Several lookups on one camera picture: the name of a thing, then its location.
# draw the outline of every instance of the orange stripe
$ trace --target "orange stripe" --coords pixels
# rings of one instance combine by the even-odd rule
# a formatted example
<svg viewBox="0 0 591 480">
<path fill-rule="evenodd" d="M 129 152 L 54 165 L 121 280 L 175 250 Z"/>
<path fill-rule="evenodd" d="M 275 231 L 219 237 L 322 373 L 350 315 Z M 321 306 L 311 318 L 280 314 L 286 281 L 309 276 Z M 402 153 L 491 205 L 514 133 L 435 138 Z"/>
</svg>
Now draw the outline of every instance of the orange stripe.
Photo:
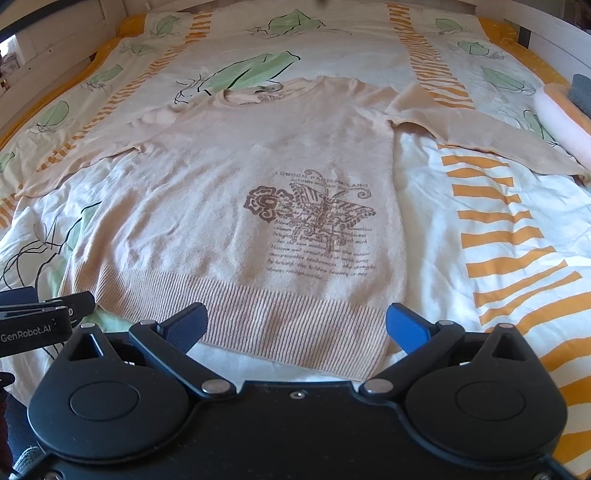
<svg viewBox="0 0 591 480">
<path fill-rule="evenodd" d="M 429 87 L 437 88 L 437 89 L 440 89 L 440 90 L 445 90 L 446 92 L 454 93 L 455 95 L 458 95 L 458 96 L 468 97 L 468 94 L 466 92 L 462 92 L 461 90 L 459 90 L 457 88 L 453 88 L 453 87 L 442 87 L 442 86 L 433 85 L 432 83 L 427 83 L 427 82 L 424 82 L 422 85 L 427 85 Z"/>
<path fill-rule="evenodd" d="M 493 290 L 486 293 L 475 292 L 474 305 L 476 305 L 476 308 L 480 308 L 483 305 L 486 305 L 487 303 L 491 303 L 493 301 L 505 300 L 507 297 L 513 295 L 514 293 L 517 293 L 518 291 L 523 290 L 524 288 L 527 288 L 546 277 L 549 277 L 553 273 L 557 272 L 558 270 L 562 270 L 566 266 L 566 260 L 562 260 L 562 262 L 560 262 L 555 267 L 548 268 L 547 270 L 544 270 L 540 273 L 536 273 L 531 277 L 523 278 L 522 280 L 519 280 L 509 285 L 508 287 L 500 288 L 499 290 Z"/>
<path fill-rule="evenodd" d="M 139 85 L 138 85 L 138 86 L 134 86 L 134 87 L 126 87 L 126 88 L 124 88 L 124 89 L 121 89 L 121 90 L 120 90 L 119 92 L 117 92 L 117 93 L 135 93 L 135 91 L 138 89 L 138 87 L 139 87 Z"/>
<path fill-rule="evenodd" d="M 447 95 L 443 95 L 442 93 L 437 93 L 437 92 L 433 92 L 432 90 L 429 91 L 429 94 L 433 97 L 433 98 L 443 98 L 445 100 L 451 100 L 453 102 L 470 102 L 471 100 L 466 99 L 466 98 L 454 98 L 454 97 L 450 97 Z"/>
<path fill-rule="evenodd" d="M 445 167 L 456 165 L 458 163 L 468 163 L 474 167 L 479 168 L 494 168 L 494 167 L 508 167 L 508 163 L 504 163 L 492 158 L 486 157 L 471 157 L 471 156 L 460 156 L 460 155 L 445 155 L 441 157 L 441 163 Z"/>
<path fill-rule="evenodd" d="M 160 66 L 160 65 L 168 65 L 171 61 L 173 61 L 176 57 L 178 57 L 177 52 L 168 53 L 164 57 L 162 57 L 159 61 L 152 62 L 149 67 Z"/>
<path fill-rule="evenodd" d="M 435 67 L 424 67 L 422 64 L 421 65 L 415 64 L 413 66 L 413 69 L 414 69 L 415 73 L 419 73 L 421 75 L 430 75 L 433 73 L 435 73 L 435 74 L 444 73 L 445 75 L 451 76 L 450 73 L 443 72 L 442 70 L 436 69 Z"/>
<path fill-rule="evenodd" d="M 146 70 L 147 70 L 148 72 L 151 72 L 151 73 L 154 73 L 154 74 L 156 74 L 156 73 L 158 73 L 158 72 L 162 71 L 162 69 L 163 69 L 163 68 L 164 68 L 166 65 L 168 65 L 168 63 L 165 63 L 164 65 L 160 65 L 160 66 L 158 66 L 158 67 L 148 67 Z"/>
<path fill-rule="evenodd" d="M 473 179 L 475 177 L 486 177 L 506 187 L 514 186 L 513 177 L 489 177 L 483 171 L 476 170 L 475 168 L 458 168 L 457 170 L 448 171 L 447 176 L 453 179 Z"/>
<path fill-rule="evenodd" d="M 560 438 L 553 456 L 564 465 L 588 452 L 589 449 L 591 449 L 591 430 L 567 433 Z"/>
<path fill-rule="evenodd" d="M 522 335 L 525 335 L 537 325 L 589 309 L 591 309 L 591 293 L 579 293 L 566 299 L 554 301 L 528 313 L 517 324 L 517 327 Z"/>
<path fill-rule="evenodd" d="M 468 110 L 476 110 L 476 108 L 474 108 L 473 106 L 470 105 L 462 105 L 460 103 L 448 103 L 445 100 L 435 100 L 437 103 L 440 103 L 441 105 L 445 105 L 451 108 L 468 108 Z"/>
<path fill-rule="evenodd" d="M 12 219 L 11 212 L 7 211 L 3 206 L 0 206 L 0 213 L 2 215 L 4 215 L 8 219 L 8 221 L 10 221 Z"/>
<path fill-rule="evenodd" d="M 420 66 L 417 65 L 417 68 L 431 69 L 431 70 L 435 70 L 437 72 L 440 72 L 440 71 L 444 70 L 444 71 L 447 71 L 447 72 L 450 72 L 451 73 L 451 71 L 447 67 L 444 67 L 444 66 L 442 66 L 440 64 L 437 64 L 437 63 L 432 63 L 430 61 L 424 61 L 424 62 L 422 62 Z"/>
<path fill-rule="evenodd" d="M 414 74 L 417 76 L 418 79 L 430 80 L 433 78 L 439 79 L 440 76 L 448 76 L 449 78 L 453 78 L 451 75 L 443 74 L 443 73 L 426 73 L 426 72 L 418 72 L 415 69 Z"/>
<path fill-rule="evenodd" d="M 519 195 L 505 196 L 493 187 L 476 187 L 473 185 L 456 185 L 452 184 L 453 194 L 456 197 L 477 197 L 489 198 L 493 200 L 501 200 L 506 205 L 510 203 L 521 203 Z"/>
<path fill-rule="evenodd" d="M 544 238 L 539 228 L 525 226 L 515 232 L 497 230 L 487 233 L 462 233 L 462 248 L 479 247 L 488 244 L 521 245 L 533 238 Z"/>
<path fill-rule="evenodd" d="M 15 199 L 5 199 L 4 205 L 8 209 L 9 212 L 14 212 L 17 209 L 17 201 Z"/>
<path fill-rule="evenodd" d="M 462 89 L 466 89 L 466 87 L 464 87 L 460 82 L 458 82 L 457 80 L 449 80 L 449 79 L 433 79 L 433 80 L 429 80 L 429 82 L 442 82 L 445 84 L 449 84 L 449 85 L 455 85 L 456 87 L 460 87 Z"/>
<path fill-rule="evenodd" d="M 410 27 L 412 23 L 410 23 L 405 18 L 399 17 L 397 15 L 390 15 L 390 21 L 395 25 L 400 25 L 402 27 Z"/>
<path fill-rule="evenodd" d="M 536 260 L 539 260 L 545 255 L 555 253 L 556 250 L 552 247 L 534 248 L 519 258 L 512 257 L 498 257 L 491 260 L 478 263 L 468 263 L 466 268 L 468 270 L 468 277 L 479 278 L 488 275 L 505 275 L 507 273 L 516 272 Z"/>
<path fill-rule="evenodd" d="M 421 69 L 420 66 L 415 66 L 414 68 L 414 73 L 418 76 L 418 75 L 422 75 L 422 76 L 431 76 L 431 75 L 435 75 L 436 77 L 445 77 L 445 78 L 453 78 L 453 75 L 451 73 L 448 72 L 444 72 L 442 70 L 427 70 L 427 69 Z"/>
<path fill-rule="evenodd" d="M 531 297 L 537 295 L 540 292 L 552 290 L 553 288 L 561 287 L 563 285 L 568 285 L 574 281 L 580 280 L 582 277 L 578 272 L 572 272 L 571 274 L 567 275 L 566 277 L 562 278 L 561 280 L 557 280 L 549 285 L 545 285 L 544 287 L 539 287 L 534 290 L 531 290 L 523 295 L 519 295 L 514 300 L 510 301 L 507 305 L 497 308 L 497 309 L 490 309 L 484 312 L 480 316 L 480 324 L 485 325 L 491 320 L 497 318 L 500 315 L 504 315 L 508 317 L 515 311 L 517 307 L 522 305 L 526 300 L 530 299 Z"/>
<path fill-rule="evenodd" d="M 145 80 L 134 80 L 133 82 L 131 82 L 131 83 L 129 84 L 129 86 L 128 86 L 128 87 L 125 87 L 125 90 L 133 90 L 133 91 L 136 91 L 136 90 L 139 88 L 139 86 L 140 86 L 142 83 L 144 83 L 144 82 L 145 82 Z"/>
<path fill-rule="evenodd" d="M 591 403 L 591 375 L 562 387 L 560 393 L 569 407 Z"/>
<path fill-rule="evenodd" d="M 507 212 L 477 212 L 476 210 L 460 210 L 457 213 L 460 220 L 473 220 L 474 222 L 493 223 L 507 220 L 517 223 L 525 218 L 533 220 L 529 210 L 522 210 L 515 215 Z"/>
<path fill-rule="evenodd" d="M 566 362 L 570 362 L 581 356 L 589 355 L 591 355 L 591 337 L 574 338 L 562 342 L 560 345 L 553 348 L 549 353 L 545 354 L 540 361 L 544 364 L 544 368 L 548 372 L 551 372 L 558 367 L 561 367 Z"/>
</svg>

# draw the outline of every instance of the leaf pattern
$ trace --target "leaf pattern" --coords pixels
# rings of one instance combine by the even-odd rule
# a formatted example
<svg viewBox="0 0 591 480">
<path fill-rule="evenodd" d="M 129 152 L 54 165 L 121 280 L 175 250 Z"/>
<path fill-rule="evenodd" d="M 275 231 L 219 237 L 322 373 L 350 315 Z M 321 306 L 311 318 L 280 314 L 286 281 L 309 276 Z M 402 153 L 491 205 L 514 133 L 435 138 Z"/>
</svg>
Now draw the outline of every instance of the leaf pattern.
<svg viewBox="0 0 591 480">
<path fill-rule="evenodd" d="M 267 33 L 271 35 L 285 35 L 286 33 L 299 33 L 306 30 L 315 30 L 323 27 L 320 20 L 313 20 L 299 10 L 294 10 L 283 17 L 276 17 L 269 22 Z"/>
<path fill-rule="evenodd" d="M 510 92 L 523 92 L 526 95 L 533 95 L 535 88 L 529 82 L 520 82 L 515 80 L 513 77 L 509 77 L 505 73 L 501 73 L 497 70 L 490 69 L 488 67 L 482 67 L 485 78 L 495 87 L 501 90 L 508 90 Z"/>
<path fill-rule="evenodd" d="M 50 128 L 57 127 L 62 123 L 68 116 L 69 112 L 70 106 L 64 100 L 60 100 L 39 116 L 36 122 L 39 131 L 51 131 Z"/>
<path fill-rule="evenodd" d="M 225 67 L 203 80 L 198 92 L 208 94 L 223 89 L 242 89 L 277 77 L 287 67 L 300 60 L 300 57 L 282 51 L 281 53 L 263 53 L 251 59 L 242 60 Z"/>
<path fill-rule="evenodd" d="M 162 38 L 166 35 L 170 35 L 173 30 L 174 23 L 179 20 L 178 17 L 174 15 L 167 15 L 164 18 L 161 18 L 158 23 L 156 23 L 150 33 L 153 37 Z"/>
<path fill-rule="evenodd" d="M 491 51 L 489 48 L 480 45 L 477 41 L 461 41 L 458 42 L 457 46 L 460 47 L 463 51 L 469 53 L 470 55 L 488 55 L 488 53 Z"/>
<path fill-rule="evenodd" d="M 130 51 L 134 55 L 137 55 L 138 57 L 142 57 L 148 53 L 155 52 L 156 49 L 154 47 L 152 47 L 151 45 L 145 45 L 145 44 L 141 44 L 141 43 L 130 43 L 128 45 L 123 45 L 123 47 L 121 47 L 121 50 L 119 51 L 119 53 L 125 53 L 126 51 Z"/>
<path fill-rule="evenodd" d="M 0 173 L 4 173 L 8 162 L 14 158 L 14 152 L 0 154 Z"/>
<path fill-rule="evenodd" d="M 435 20 L 435 25 L 439 30 L 439 33 L 457 33 L 464 30 L 464 28 L 457 22 L 450 20 L 449 18 L 437 18 Z"/>
<path fill-rule="evenodd" d="M 536 133 L 542 140 L 546 140 L 547 142 L 556 143 L 556 140 L 550 135 L 550 133 L 544 128 L 538 116 L 531 112 L 531 110 L 526 110 L 523 112 L 523 118 L 525 121 L 530 125 L 531 130 Z"/>
<path fill-rule="evenodd" d="M 120 74 L 121 71 L 123 71 L 123 67 L 117 64 L 113 68 L 93 76 L 88 81 L 88 83 L 90 83 L 91 85 L 97 85 L 103 82 L 107 82 L 108 80 L 117 77 L 117 75 Z"/>
</svg>

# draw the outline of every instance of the bed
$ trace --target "bed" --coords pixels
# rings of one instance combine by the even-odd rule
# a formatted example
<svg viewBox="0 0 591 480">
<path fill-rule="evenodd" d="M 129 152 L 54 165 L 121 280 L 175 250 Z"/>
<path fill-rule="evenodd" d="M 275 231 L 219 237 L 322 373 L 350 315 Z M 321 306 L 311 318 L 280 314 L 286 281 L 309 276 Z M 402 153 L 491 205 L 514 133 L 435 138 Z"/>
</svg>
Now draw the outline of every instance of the bed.
<svg viewBox="0 0 591 480">
<path fill-rule="evenodd" d="M 86 0 L 37 17 L 9 17 L 11 7 L 0 15 L 0 30 L 18 32 L 23 64 L 0 98 L 1 289 L 34 285 L 42 299 L 59 294 L 67 262 L 106 195 L 111 164 L 83 168 L 41 198 L 15 200 L 27 179 L 75 155 L 89 132 L 198 101 L 214 73 L 253 86 L 244 72 L 273 59 L 265 75 L 278 82 L 340 76 L 397 91 L 418 82 L 442 105 L 529 130 L 565 155 L 538 122 L 532 96 L 546 83 L 591 74 L 591 37 L 509 0 L 157 3 L 146 3 L 147 13 L 143 2 Z M 17 30 L 15 18 L 28 23 Z M 58 22 L 66 25 L 60 32 Z M 397 149 L 409 272 L 404 303 L 467 330 L 517 325 L 569 407 L 555 457 L 584 478 L 591 471 L 589 191 L 571 177 L 534 174 L 412 130 L 402 130 Z M 105 331 L 129 326 L 101 308 L 87 320 Z M 22 403 L 60 348 L 1 359 L 2 370 L 17 376 L 11 392 Z M 383 365 L 403 355 L 397 350 L 389 348 Z M 190 355 L 238 385 L 336 379 L 206 343 Z"/>
</svg>

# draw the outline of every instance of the sweater sleeve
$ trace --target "sweater sleeve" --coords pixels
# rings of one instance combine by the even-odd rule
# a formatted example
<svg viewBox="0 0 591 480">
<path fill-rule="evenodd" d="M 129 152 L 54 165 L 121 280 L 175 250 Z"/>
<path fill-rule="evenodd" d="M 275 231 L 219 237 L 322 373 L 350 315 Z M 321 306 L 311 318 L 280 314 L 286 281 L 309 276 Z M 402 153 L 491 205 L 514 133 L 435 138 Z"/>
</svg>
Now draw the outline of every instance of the sweater sleeve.
<svg viewBox="0 0 591 480">
<path fill-rule="evenodd" d="M 69 151 L 67 157 L 45 170 L 35 172 L 24 183 L 15 198 L 42 197 L 57 189 L 72 174 L 90 167 L 103 158 L 126 151 L 142 151 L 142 143 L 174 123 L 179 111 L 166 106 L 150 110 L 142 117 L 124 125 L 91 131 L 83 141 Z"/>
<path fill-rule="evenodd" d="M 394 126 L 413 123 L 443 145 L 492 153 L 545 175 L 585 175 L 578 162 L 527 130 L 485 113 L 440 105 L 418 84 L 406 88 L 386 108 Z"/>
</svg>

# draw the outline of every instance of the ribbed hem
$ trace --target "ribbed hem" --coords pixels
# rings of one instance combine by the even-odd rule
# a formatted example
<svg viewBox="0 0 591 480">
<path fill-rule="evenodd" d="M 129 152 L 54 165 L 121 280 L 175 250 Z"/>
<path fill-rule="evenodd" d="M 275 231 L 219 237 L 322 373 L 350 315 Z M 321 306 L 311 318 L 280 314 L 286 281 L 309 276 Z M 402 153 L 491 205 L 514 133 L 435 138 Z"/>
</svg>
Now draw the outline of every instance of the ribbed hem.
<svg viewBox="0 0 591 480">
<path fill-rule="evenodd" d="M 231 283 L 102 266 L 89 278 L 69 265 L 60 294 L 90 290 L 98 305 L 124 319 L 165 320 L 193 301 L 209 313 L 210 345 L 363 381 L 387 347 L 384 310 Z"/>
</svg>

